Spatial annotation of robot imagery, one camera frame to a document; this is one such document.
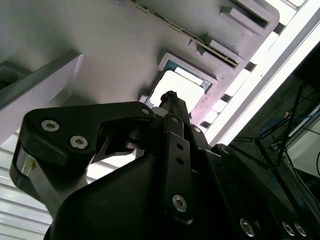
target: black cable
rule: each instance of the black cable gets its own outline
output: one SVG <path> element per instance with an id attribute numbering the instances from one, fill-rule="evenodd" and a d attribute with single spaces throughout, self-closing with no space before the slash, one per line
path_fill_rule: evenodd
<path id="1" fill-rule="evenodd" d="M 305 127 L 303 127 L 303 126 L 302 126 L 301 128 L 304 129 L 304 130 L 307 130 L 307 131 L 309 131 L 309 132 L 312 132 L 312 133 L 314 133 L 314 134 L 320 135 L 319 132 L 313 131 L 313 130 L 311 130 L 311 129 L 309 129 L 309 128 L 305 128 Z"/>
<path id="2" fill-rule="evenodd" d="M 318 174 L 320 176 L 320 172 L 319 172 L 319 157 L 320 157 L 320 151 L 318 153 L 318 156 L 316 157 L 316 171 L 318 172 Z"/>
<path id="3" fill-rule="evenodd" d="M 299 181 L 300 184 L 303 186 L 303 188 L 304 188 L 304 189 L 309 193 L 309 195 L 312 197 L 313 201 L 315 202 L 315 205 L 317 206 L 318 210 L 320 211 L 320 206 L 319 206 L 318 200 L 317 200 L 316 197 L 312 194 L 312 192 L 309 190 L 309 188 L 305 185 L 304 181 L 302 181 L 302 179 L 299 177 L 299 175 L 298 175 L 298 173 L 297 173 L 297 171 L 296 171 L 296 169 L 295 169 L 295 166 L 294 166 L 294 164 L 293 164 L 293 162 L 292 162 L 292 160 L 291 160 L 291 158 L 290 158 L 290 156 L 289 156 L 289 154 L 288 154 L 288 151 L 287 151 L 287 148 L 286 148 L 286 147 L 284 148 L 284 153 L 285 153 L 285 155 L 286 155 L 287 158 L 288 158 L 288 161 L 289 161 L 289 163 L 290 163 L 290 165 L 291 165 L 291 167 L 292 167 L 292 170 L 293 170 L 293 173 L 294 173 L 295 177 L 298 179 L 298 181 Z"/>

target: black metal bracket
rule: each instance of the black metal bracket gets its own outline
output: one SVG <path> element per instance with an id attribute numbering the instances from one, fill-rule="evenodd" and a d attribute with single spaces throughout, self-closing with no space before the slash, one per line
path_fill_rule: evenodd
<path id="1" fill-rule="evenodd" d="M 297 203 L 287 209 L 229 147 L 211 149 L 176 93 L 160 106 L 48 108 L 24 117 L 10 176 L 48 208 L 46 239 L 300 239 L 297 227 L 288 230 L 296 224 L 318 236 Z M 139 158 L 87 184 L 89 164 L 134 149 Z"/>

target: wire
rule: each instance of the wire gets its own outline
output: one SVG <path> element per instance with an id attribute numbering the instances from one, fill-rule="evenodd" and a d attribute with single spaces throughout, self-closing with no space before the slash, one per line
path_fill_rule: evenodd
<path id="1" fill-rule="evenodd" d="M 318 156 L 316 157 L 316 171 L 318 172 L 318 174 L 320 176 L 320 172 L 319 172 L 319 157 L 320 157 L 320 151 L 318 153 Z"/>
<path id="2" fill-rule="evenodd" d="M 309 118 L 314 118 L 316 116 L 320 115 L 320 110 L 318 110 L 316 113 L 312 114 L 312 115 L 309 115 L 309 116 L 303 116 L 303 117 L 300 117 L 300 118 L 296 118 L 294 119 L 294 121 L 302 121 L 304 119 L 309 119 Z M 282 121 L 286 120 L 286 118 L 278 118 L 278 119 L 273 119 L 273 120 L 270 120 L 269 122 L 267 122 L 266 125 L 264 125 L 264 127 L 262 128 L 261 132 L 260 132 L 260 136 L 265 132 L 265 129 L 273 124 L 273 125 L 276 125 Z"/>
<path id="3" fill-rule="evenodd" d="M 295 177 L 298 179 L 298 181 L 299 181 L 300 184 L 303 186 L 303 188 L 304 188 L 304 189 L 309 193 L 309 195 L 312 197 L 313 201 L 315 202 L 315 205 L 317 206 L 318 210 L 320 211 L 320 206 L 319 206 L 318 200 L 317 200 L 317 199 L 315 198 L 315 196 L 310 192 L 309 188 L 305 185 L 304 181 L 302 181 L 302 179 L 299 177 L 299 175 L 298 175 L 298 173 L 297 173 L 297 171 L 296 171 L 296 169 L 295 169 L 295 166 L 294 166 L 294 164 L 293 164 L 293 162 L 292 162 L 292 160 L 291 160 L 291 158 L 290 158 L 290 156 L 289 156 L 289 154 L 288 154 L 287 148 L 285 147 L 284 149 L 285 149 L 285 150 L 284 150 L 285 155 L 287 156 L 287 158 L 288 158 L 288 160 L 289 160 L 289 163 L 290 163 L 290 165 L 291 165 L 291 167 L 292 167 L 292 170 L 293 170 L 293 173 L 294 173 Z"/>
<path id="4" fill-rule="evenodd" d="M 271 137 L 273 138 L 274 142 L 276 143 L 277 140 L 275 139 L 275 137 L 273 136 L 273 134 L 271 134 Z M 288 161 L 292 167 L 292 171 L 295 175 L 295 177 L 298 179 L 298 181 L 300 182 L 300 184 L 303 186 L 303 188 L 310 194 L 310 196 L 312 197 L 313 201 L 315 202 L 315 205 L 317 206 L 318 210 L 320 211 L 320 206 L 319 206 L 319 203 L 317 201 L 317 199 L 315 198 L 315 196 L 310 192 L 309 188 L 305 185 L 304 181 L 299 177 L 296 169 L 295 169 L 295 166 L 294 166 L 294 163 L 292 162 L 292 159 L 290 158 L 289 154 L 288 154 L 288 150 L 287 148 L 285 147 L 284 148 L 284 153 L 285 155 L 287 156 L 288 158 Z M 318 160 L 319 160 L 319 157 L 320 157 L 320 152 L 318 153 L 318 156 L 317 156 L 317 164 L 316 164 L 316 167 L 317 167 L 317 170 L 318 170 L 318 174 L 320 176 L 320 173 L 319 173 L 319 169 L 318 169 Z M 276 185 L 280 190 L 283 191 L 282 187 L 279 185 L 278 182 L 275 181 L 274 179 L 274 174 L 273 172 L 271 171 L 271 181 L 273 182 L 274 185 Z"/>
<path id="5" fill-rule="evenodd" d="M 314 134 L 317 134 L 317 135 L 320 135 L 320 133 L 318 133 L 318 132 L 316 132 L 316 131 L 313 131 L 313 130 L 311 130 L 311 129 L 309 129 L 309 128 L 306 128 L 306 127 L 301 127 L 302 129 L 304 129 L 304 130 L 307 130 L 307 131 L 309 131 L 309 132 L 312 132 L 312 133 L 314 133 Z"/>

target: ceiling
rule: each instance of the ceiling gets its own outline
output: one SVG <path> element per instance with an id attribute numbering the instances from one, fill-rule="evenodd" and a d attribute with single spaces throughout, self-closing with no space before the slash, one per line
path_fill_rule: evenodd
<path id="1" fill-rule="evenodd" d="M 245 60 L 242 68 L 277 25 L 275 17 L 262 36 L 244 33 L 220 15 L 222 6 L 231 5 L 228 0 L 139 2 L 197 37 L 213 36 Z M 271 5 L 257 2 L 277 16 Z M 199 124 L 241 70 L 215 65 L 188 37 L 130 2 L 4 0 L 1 6 L 0 59 L 34 71 L 68 49 L 84 53 L 68 86 L 73 95 L 67 105 L 136 101 L 141 90 L 153 85 L 161 55 L 170 50 L 218 79 L 210 98 L 201 101 Z"/>

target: fluorescent light panel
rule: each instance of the fluorescent light panel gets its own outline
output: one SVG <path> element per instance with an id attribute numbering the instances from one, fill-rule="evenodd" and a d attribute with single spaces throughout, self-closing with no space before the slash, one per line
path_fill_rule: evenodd
<path id="1" fill-rule="evenodd" d="M 217 113 L 221 113 L 221 112 L 223 111 L 223 109 L 227 106 L 227 104 L 228 104 L 227 102 L 222 101 L 222 100 L 220 99 L 219 101 L 217 101 L 217 102 L 214 104 L 212 110 L 215 111 L 215 112 L 217 112 Z"/>
<path id="2" fill-rule="evenodd" d="M 243 69 L 239 75 L 233 80 L 229 88 L 225 91 L 225 94 L 233 97 L 237 91 L 241 88 L 242 84 L 247 80 L 250 72 L 246 69 Z"/>
<path id="3" fill-rule="evenodd" d="M 160 105 L 161 96 L 168 91 L 176 92 L 177 96 L 185 101 L 188 112 L 195 108 L 202 95 L 205 94 L 202 87 L 169 70 L 164 73 L 150 97 L 150 102 L 154 104 L 154 107 Z"/>
<path id="4" fill-rule="evenodd" d="M 190 72 L 187 72 L 186 70 L 183 70 L 181 67 L 177 67 L 174 70 L 175 73 L 179 74 L 180 76 L 190 80 L 191 82 L 201 86 L 201 84 L 204 82 L 202 79 L 196 77 L 195 75 L 191 74 Z"/>
<path id="5" fill-rule="evenodd" d="M 218 115 L 217 119 L 205 133 L 206 139 L 211 145 L 216 143 L 229 144 L 248 123 L 248 121 L 257 113 L 261 106 L 285 81 L 288 75 L 292 73 L 296 66 L 311 51 L 311 49 L 314 48 L 316 43 L 319 42 L 320 32 L 318 35 L 316 32 L 320 31 L 320 27 L 317 26 L 316 29 L 311 32 L 312 34 L 306 37 L 304 43 L 300 45 L 296 51 L 293 50 L 293 55 L 291 56 L 290 61 L 287 61 L 282 67 L 279 66 L 280 74 L 278 72 L 276 77 L 269 82 L 266 82 L 262 91 L 257 92 L 257 97 L 252 102 L 245 104 L 246 109 L 243 113 L 237 113 L 238 115 L 234 116 L 237 109 L 245 102 L 246 98 L 252 93 L 257 84 L 270 70 L 276 60 L 284 53 L 295 37 L 303 31 L 303 28 L 319 8 L 319 0 L 309 0 L 306 1 L 306 3 L 299 9 L 290 24 L 286 26 L 268 53 L 265 55 L 263 63 L 258 64 L 254 68 L 239 91 L 228 102 L 228 105 Z"/>
<path id="6" fill-rule="evenodd" d="M 267 52 L 275 43 L 278 37 L 278 34 L 276 34 L 275 32 L 271 32 L 271 34 L 266 38 L 263 44 L 259 47 L 259 49 L 255 52 L 253 57 L 250 59 L 250 62 L 257 65 L 261 61 L 263 61 L 264 56 L 267 54 Z"/>
<path id="7" fill-rule="evenodd" d="M 280 23 L 283 25 L 288 25 L 291 19 L 296 14 L 296 10 L 290 7 L 288 4 L 281 0 L 266 0 L 269 4 L 275 7 L 280 14 Z"/>
<path id="8" fill-rule="evenodd" d="M 216 111 L 210 110 L 210 112 L 208 112 L 208 114 L 205 116 L 204 121 L 212 124 L 217 117 L 218 113 Z"/>

